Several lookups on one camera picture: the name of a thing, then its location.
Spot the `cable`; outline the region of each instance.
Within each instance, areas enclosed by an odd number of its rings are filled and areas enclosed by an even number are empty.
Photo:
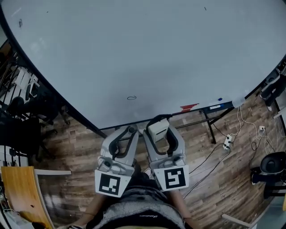
[[[214,123],[213,123],[213,125],[214,125],[214,127],[215,127],[223,136],[227,137],[225,134],[223,134],[223,133],[215,126]]]
[[[207,176],[205,176],[203,179],[201,179],[199,182],[197,182],[197,183],[191,188],[191,190],[187,193],[187,195],[190,194],[191,191],[192,191],[196,186],[198,186],[201,182],[203,182],[204,179],[206,179],[206,178],[215,170],[215,168],[219,165],[219,163],[222,162],[222,161],[231,153],[231,149],[230,149],[229,147],[228,147],[228,149],[229,149],[229,153],[228,153],[226,156],[224,156],[224,157],[215,165],[215,167],[212,169],[212,171],[210,171],[210,172],[208,173]]]
[[[266,144],[267,143],[267,145],[268,145],[268,151],[269,151],[269,153],[272,153],[272,148],[270,149],[270,144],[269,144],[269,142],[268,141],[266,141],[266,142],[264,142],[264,149],[265,149],[265,153],[268,155],[268,153],[267,153],[267,150],[266,150]]]
[[[277,127],[276,127],[275,119],[274,119],[274,126],[275,126],[275,130],[276,130],[276,151],[278,151],[278,133],[277,133]]]
[[[263,136],[263,134],[261,135],[261,134],[259,133],[259,129],[258,129],[258,134],[259,134],[260,138],[257,137],[257,128],[256,128],[256,125],[255,125],[254,123],[246,122],[246,120],[244,120],[244,119],[242,118],[241,109],[240,109],[240,116],[241,116],[241,119],[244,121],[244,123],[252,124],[252,125],[255,127],[255,137],[256,137],[258,140],[260,140],[262,137],[266,137],[266,136]]]
[[[249,115],[250,111],[252,110],[252,107],[253,107],[253,105],[254,105],[255,101],[256,101],[256,100],[257,100],[257,98],[258,98],[258,95],[259,95],[259,93],[257,93],[257,94],[255,95],[255,97],[256,97],[256,98],[255,98],[255,100],[253,101],[253,103],[252,103],[252,105],[251,105],[251,107],[250,107],[250,110],[248,111],[248,113],[247,113],[247,115],[246,115],[245,120],[247,120],[248,115]]]
[[[203,163],[206,162],[206,160],[211,156],[211,154],[215,151],[215,149],[218,148],[220,145],[223,145],[223,143],[218,144],[218,145],[211,151],[211,153],[206,157],[206,159],[203,161]],[[191,174],[192,172],[194,172],[198,167],[196,167],[194,170],[192,170],[191,172],[189,172],[189,174]]]
[[[267,131],[265,130],[265,134],[266,134],[266,142],[268,143],[268,145],[270,145],[271,146],[271,148],[273,149],[273,151],[274,152],[276,152],[277,151],[277,145],[276,145],[276,150],[273,148],[273,144],[272,144],[272,141],[271,141],[271,139],[268,137],[268,135],[267,135]]]
[[[250,159],[250,161],[249,161],[249,164],[248,164],[249,168],[250,168],[250,164],[251,164],[252,160],[254,159],[254,157],[255,157],[255,155],[256,155],[256,152],[257,152],[257,149],[258,149],[258,147],[259,147],[259,145],[260,145],[261,139],[262,139],[262,138],[260,138],[258,145],[256,144],[255,141],[253,141],[253,142],[251,143],[251,148],[252,148],[253,151],[255,151],[255,153],[254,153],[253,157],[252,157],[252,158]]]
[[[240,123],[240,129],[238,130],[238,132],[237,132],[237,134],[230,134],[230,135],[235,135],[235,136],[238,136],[238,134],[240,133],[240,130],[241,130],[241,122],[240,122],[240,119],[238,118],[238,112],[239,112],[239,110],[240,110],[240,113],[241,113],[241,107],[239,106],[238,108],[237,108],[237,120],[239,121],[239,123]]]
[[[279,127],[279,121],[277,121],[277,125],[278,125],[278,130],[279,130],[279,133],[281,135],[282,138],[285,138],[286,136],[283,136],[281,131],[280,131],[280,127]]]

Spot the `person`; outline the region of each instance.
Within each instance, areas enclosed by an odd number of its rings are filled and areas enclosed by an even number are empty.
[[[260,98],[265,100],[265,104],[269,111],[272,111],[271,104],[274,102],[274,100],[281,95],[281,93],[286,88],[286,76],[280,74],[279,79],[270,84],[261,94]]]
[[[179,190],[162,193],[151,169],[135,172],[121,198],[96,193],[75,229],[199,229]]]

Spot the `white cable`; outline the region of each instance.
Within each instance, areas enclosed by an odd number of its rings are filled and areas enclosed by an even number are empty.
[[[281,135],[282,138],[285,138],[286,136],[283,136],[281,131],[280,131],[280,126],[279,126],[279,122],[277,121],[277,125],[278,125],[278,130],[279,130],[279,133]]]
[[[252,125],[255,127],[255,137],[256,137],[258,140],[260,140],[262,137],[266,137],[266,136],[263,135],[264,131],[263,131],[263,133],[262,133],[262,135],[261,135],[261,134],[259,133],[259,130],[258,130],[258,135],[260,136],[260,138],[257,137],[257,128],[256,128],[255,124],[254,124],[254,123],[246,122],[246,121],[242,118],[241,109],[240,109],[240,116],[241,116],[242,121],[244,121],[245,123],[248,123],[248,124],[252,124]]]
[[[268,153],[267,153],[267,150],[266,150],[266,145],[265,144],[268,144],[268,151],[269,151],[269,153],[272,153],[272,148],[270,148],[270,145],[269,145],[269,143],[266,141],[266,142],[264,142],[264,149],[265,149],[265,153],[268,155]]]
[[[275,125],[275,130],[276,130],[276,152],[278,151],[278,134],[277,134],[277,127],[276,127],[276,121],[274,119],[274,125]]]
[[[240,119],[238,118],[238,111],[239,111],[239,110],[240,110],[240,112],[241,112],[240,106],[237,108],[237,119],[238,119],[238,121],[239,121],[239,123],[240,123],[240,130],[241,130],[241,122],[240,122]],[[237,134],[230,134],[230,135],[236,135],[236,136],[238,136],[238,134],[240,133],[240,130],[238,131]]]
[[[273,144],[272,144],[272,141],[271,141],[271,139],[267,136],[267,139],[270,141],[270,146],[271,146],[271,148],[275,151],[275,149],[273,148]]]

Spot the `black cable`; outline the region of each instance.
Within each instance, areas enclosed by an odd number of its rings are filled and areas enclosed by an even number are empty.
[[[231,149],[230,149],[229,147],[228,147],[228,149],[229,149],[229,153],[228,153],[226,156],[224,156],[223,159],[221,159],[221,160],[215,165],[215,167],[212,169],[212,171],[214,171],[215,168],[219,165],[219,163],[220,163],[221,161],[223,161],[224,158],[226,158],[226,157],[231,153]],[[198,186],[201,182],[203,182],[204,179],[206,179],[206,178],[212,173],[212,171],[210,171],[207,176],[205,176],[203,179],[201,179],[199,182],[197,182],[197,183],[191,188],[191,190],[188,192],[188,194],[190,194],[191,191],[192,191],[196,186]]]
[[[249,164],[248,164],[249,168],[250,168],[250,164],[251,164],[252,160],[254,159],[254,157],[255,157],[255,155],[256,155],[256,152],[257,152],[257,149],[258,149],[258,147],[259,147],[259,145],[260,145],[261,139],[262,139],[262,137],[260,138],[258,145],[256,144],[255,141],[253,141],[253,142],[251,143],[251,149],[252,149],[253,151],[255,151],[255,153],[254,153],[253,157],[252,157],[252,158],[250,159],[250,161],[249,161]]]
[[[271,146],[271,148],[273,149],[273,151],[275,152],[275,149],[273,148],[272,144],[270,144],[270,142],[268,141],[268,136],[267,136],[267,132],[266,132],[266,129],[265,129],[265,134],[266,134],[266,141],[267,143]]]
[[[215,149],[218,148],[220,145],[223,145],[223,143],[217,145],[217,146],[211,151],[211,153],[207,156],[207,158],[203,161],[203,163],[206,162],[206,160],[211,156],[211,154],[215,151]]]
[[[227,137],[225,134],[223,134],[223,133],[215,126],[214,123],[213,123],[213,125],[214,125],[214,127],[215,127],[223,136]]]
[[[19,162],[19,167],[21,167],[21,158],[20,158],[20,152],[18,151],[18,162]]]
[[[4,162],[5,162],[5,166],[7,166],[7,160],[6,160],[6,145],[4,146]]]

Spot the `person's leg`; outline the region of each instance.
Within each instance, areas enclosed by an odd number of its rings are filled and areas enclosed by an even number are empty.
[[[279,181],[281,181],[280,175],[261,175],[261,174],[252,175],[252,183],[254,184],[258,182],[274,183]]]
[[[281,95],[281,93],[286,88],[286,79],[285,76],[280,76],[281,78],[277,80],[277,82],[274,83],[276,90],[272,93],[272,95],[265,101],[265,104],[267,106],[271,106],[271,104],[274,102],[274,100]]]
[[[267,98],[271,92],[276,88],[275,86],[276,82],[273,84],[270,84],[262,93],[261,93],[261,97],[262,98]]]
[[[128,190],[132,186],[146,186],[159,189],[156,181],[150,179],[148,170],[146,170],[147,173],[141,172],[141,167],[137,162],[135,162],[134,169],[134,173],[128,183],[128,186],[126,187],[126,190]]]

